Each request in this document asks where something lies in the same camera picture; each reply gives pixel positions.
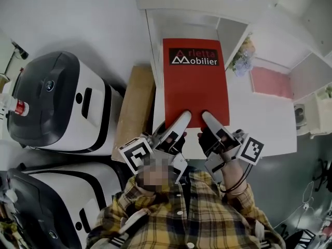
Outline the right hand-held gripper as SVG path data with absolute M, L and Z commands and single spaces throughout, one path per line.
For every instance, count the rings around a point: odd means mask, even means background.
M 240 159 L 251 165 L 257 164 L 264 148 L 262 142 L 241 129 L 228 132 L 209 111 L 202 113 L 202 119 L 216 138 L 216 142 L 205 153 L 207 159 L 204 166 L 212 177 L 220 175 L 221 169 L 231 160 Z

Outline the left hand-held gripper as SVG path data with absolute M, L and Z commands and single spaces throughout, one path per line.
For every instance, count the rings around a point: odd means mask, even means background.
M 161 149 L 171 134 L 181 137 L 191 121 L 191 112 L 185 110 L 168 127 L 162 123 L 152 135 L 143 133 L 119 147 L 118 151 L 139 183 L 178 183 L 187 168 L 182 155 L 172 155 Z

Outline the person's right hand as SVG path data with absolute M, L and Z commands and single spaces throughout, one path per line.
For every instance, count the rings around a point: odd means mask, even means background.
M 220 154 L 220 142 L 208 127 L 201 129 L 198 133 L 198 142 L 206 157 L 211 153 Z

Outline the person's left hand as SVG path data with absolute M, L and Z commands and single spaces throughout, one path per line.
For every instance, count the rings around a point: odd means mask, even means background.
M 187 132 L 184 132 L 182 136 L 179 136 L 176 132 L 172 131 L 170 135 L 161 144 L 161 149 L 172 155 L 182 153 L 182 148 L 185 144 L 185 136 Z

